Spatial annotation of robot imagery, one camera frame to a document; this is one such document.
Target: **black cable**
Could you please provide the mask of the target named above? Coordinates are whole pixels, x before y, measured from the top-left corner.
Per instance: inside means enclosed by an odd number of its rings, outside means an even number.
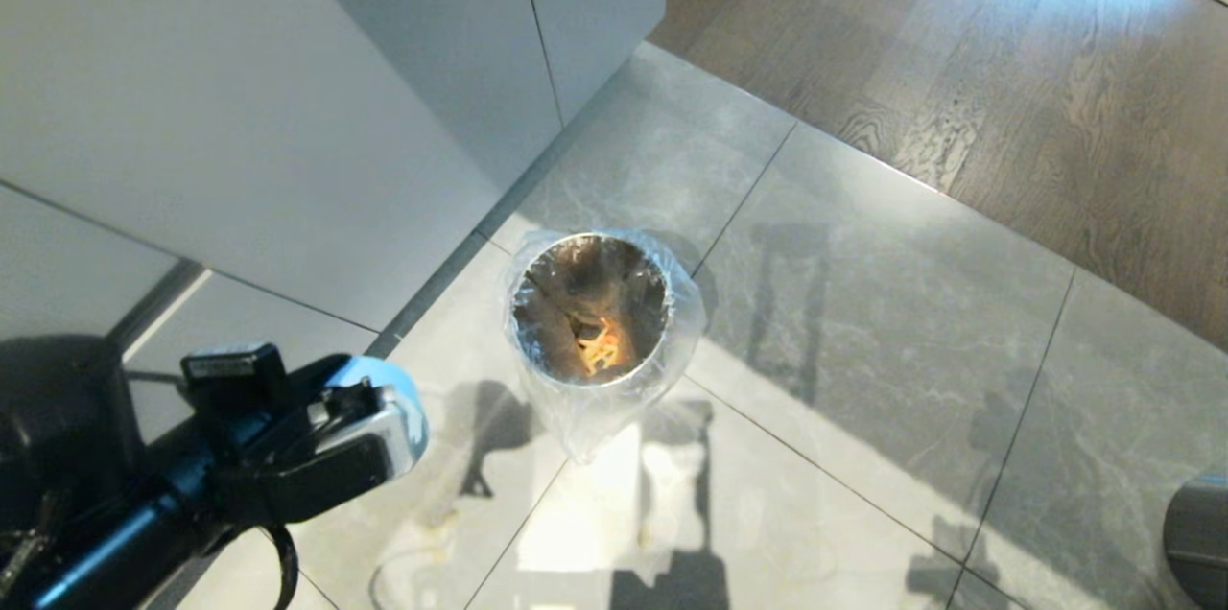
[[[264,530],[271,536],[273,545],[278,549],[278,558],[281,561],[281,593],[278,595],[274,610],[286,610],[298,588],[298,552],[295,550],[295,539],[290,538],[290,531],[285,527],[265,527]]]

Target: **gray marble tile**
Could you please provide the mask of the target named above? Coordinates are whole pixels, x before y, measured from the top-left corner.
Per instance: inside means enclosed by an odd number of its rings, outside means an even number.
[[[652,231],[694,269],[793,126],[792,117],[643,45],[522,182],[516,212],[479,226],[515,252],[527,231]]]
[[[564,468],[470,609],[942,609],[958,573],[684,379]]]
[[[688,374],[963,560],[1072,270],[798,125],[699,272]]]
[[[508,260],[483,247],[388,357],[430,421],[421,463],[292,527],[303,572],[338,606],[464,608],[565,461],[503,338]]]
[[[1228,465],[1228,356],[1079,270],[973,567],[1035,609],[1186,609],[1173,493]]]
[[[955,587],[955,595],[947,610],[1024,610],[1001,590],[985,583],[980,577],[964,572]]]

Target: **hardwood floorboard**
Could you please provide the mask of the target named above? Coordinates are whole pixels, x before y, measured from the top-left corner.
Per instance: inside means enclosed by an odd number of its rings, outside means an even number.
[[[1228,7],[668,0],[651,41],[1228,349]]]

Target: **plastic bag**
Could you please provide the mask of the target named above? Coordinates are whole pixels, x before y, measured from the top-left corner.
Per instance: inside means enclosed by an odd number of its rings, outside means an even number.
[[[682,378],[707,323],[686,270],[641,231],[534,231],[507,279],[521,382],[581,464]]]

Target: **trash can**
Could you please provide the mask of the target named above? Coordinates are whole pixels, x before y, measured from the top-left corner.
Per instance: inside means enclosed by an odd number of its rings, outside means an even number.
[[[510,279],[526,394],[580,463],[678,382],[706,323],[699,287],[641,231],[530,234]]]
[[[1207,610],[1228,610],[1228,475],[1181,486],[1164,515],[1164,555],[1185,593]]]

